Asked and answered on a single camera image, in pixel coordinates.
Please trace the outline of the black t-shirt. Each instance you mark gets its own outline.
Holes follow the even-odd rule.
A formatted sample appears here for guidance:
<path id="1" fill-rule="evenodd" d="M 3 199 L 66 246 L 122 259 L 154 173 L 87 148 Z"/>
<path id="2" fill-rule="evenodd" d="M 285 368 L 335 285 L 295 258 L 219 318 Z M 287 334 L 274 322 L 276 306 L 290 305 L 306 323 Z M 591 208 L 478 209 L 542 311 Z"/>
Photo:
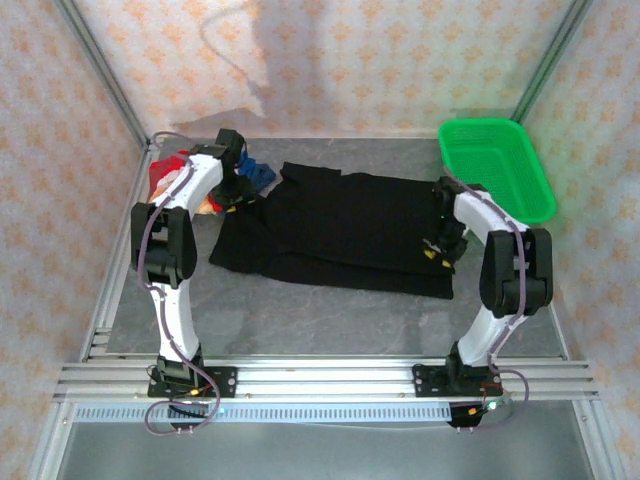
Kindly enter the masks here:
<path id="1" fill-rule="evenodd" d="M 236 273 L 450 300 L 453 273 L 424 254 L 438 211 L 431 181 L 287 162 L 260 214 L 224 218 L 209 257 Z"/>

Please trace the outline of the blue t-shirt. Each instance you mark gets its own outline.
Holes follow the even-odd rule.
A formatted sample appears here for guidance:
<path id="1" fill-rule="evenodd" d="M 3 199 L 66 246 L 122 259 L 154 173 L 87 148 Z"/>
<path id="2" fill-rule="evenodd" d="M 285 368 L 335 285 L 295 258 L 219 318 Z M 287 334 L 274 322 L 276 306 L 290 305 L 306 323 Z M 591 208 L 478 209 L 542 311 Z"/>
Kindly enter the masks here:
<path id="1" fill-rule="evenodd" d="M 242 150 L 236 164 L 236 173 L 247 177 L 258 193 L 269 187 L 276 179 L 275 171 L 266 163 L 258 163 L 249 155 L 246 148 Z"/>

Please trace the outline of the green plastic basket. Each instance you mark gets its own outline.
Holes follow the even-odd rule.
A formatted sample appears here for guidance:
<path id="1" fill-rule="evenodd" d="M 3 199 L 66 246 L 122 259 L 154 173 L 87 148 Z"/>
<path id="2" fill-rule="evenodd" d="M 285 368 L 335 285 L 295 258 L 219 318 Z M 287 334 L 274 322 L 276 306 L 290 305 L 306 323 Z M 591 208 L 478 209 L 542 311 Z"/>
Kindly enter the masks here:
<path id="1" fill-rule="evenodd" d="M 507 118 L 462 118 L 438 129 L 444 165 L 466 184 L 485 187 L 494 201 L 526 224 L 542 224 L 557 204 L 526 130 Z"/>

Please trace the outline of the grey metal shelf panel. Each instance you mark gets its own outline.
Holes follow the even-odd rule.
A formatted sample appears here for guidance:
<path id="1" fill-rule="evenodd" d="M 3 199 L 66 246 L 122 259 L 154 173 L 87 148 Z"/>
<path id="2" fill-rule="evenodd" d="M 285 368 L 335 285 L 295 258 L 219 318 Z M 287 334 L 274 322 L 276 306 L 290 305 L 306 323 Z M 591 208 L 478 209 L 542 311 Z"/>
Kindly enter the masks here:
<path id="1" fill-rule="evenodd" d="M 135 424 L 74 426 L 58 480 L 593 480 L 571 427 L 220 424 L 157 438 Z"/>

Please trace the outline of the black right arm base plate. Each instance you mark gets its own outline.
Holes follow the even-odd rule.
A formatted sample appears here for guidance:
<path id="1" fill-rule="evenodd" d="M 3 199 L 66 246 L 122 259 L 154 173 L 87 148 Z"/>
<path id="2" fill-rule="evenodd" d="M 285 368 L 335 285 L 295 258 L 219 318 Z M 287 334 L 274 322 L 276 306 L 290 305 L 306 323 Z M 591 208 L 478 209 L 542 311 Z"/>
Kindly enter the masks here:
<path id="1" fill-rule="evenodd" d="M 417 397 L 499 397 L 504 393 L 488 367 L 416 364 L 412 375 Z"/>

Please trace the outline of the aluminium mounting rail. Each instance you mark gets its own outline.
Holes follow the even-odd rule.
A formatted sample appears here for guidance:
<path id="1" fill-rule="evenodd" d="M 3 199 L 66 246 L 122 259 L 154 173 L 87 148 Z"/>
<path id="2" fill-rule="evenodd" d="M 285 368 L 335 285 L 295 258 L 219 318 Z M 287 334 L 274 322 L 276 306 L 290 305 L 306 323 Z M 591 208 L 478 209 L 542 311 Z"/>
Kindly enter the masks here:
<path id="1" fill-rule="evenodd" d="M 413 374 L 418 364 L 440 366 L 441 358 L 410 356 L 226 356 L 206 364 L 234 367 L 235 401 L 345 403 L 410 402 L 426 392 L 443 392 Z M 57 401 L 147 399 L 148 355 L 97 356 L 63 365 L 53 397 Z M 514 400 L 592 400 L 599 388 L 588 362 L 560 357 L 503 357 L 499 382 Z"/>

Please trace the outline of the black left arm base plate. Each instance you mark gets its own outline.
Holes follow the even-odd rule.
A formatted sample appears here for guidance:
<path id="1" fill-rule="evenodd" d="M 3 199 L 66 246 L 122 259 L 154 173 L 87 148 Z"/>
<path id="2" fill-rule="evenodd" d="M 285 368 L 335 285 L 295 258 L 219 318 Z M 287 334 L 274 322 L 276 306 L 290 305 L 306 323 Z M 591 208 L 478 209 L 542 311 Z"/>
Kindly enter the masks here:
<path id="1" fill-rule="evenodd" d="M 221 398 L 234 398 L 238 384 L 236 367 L 205 366 L 204 372 L 214 381 Z M 191 378 L 164 378 L 156 367 L 151 370 L 147 387 L 150 398 L 167 398 L 174 400 L 199 400 L 215 398 L 216 392 L 211 384 L 198 374 L 195 383 Z"/>

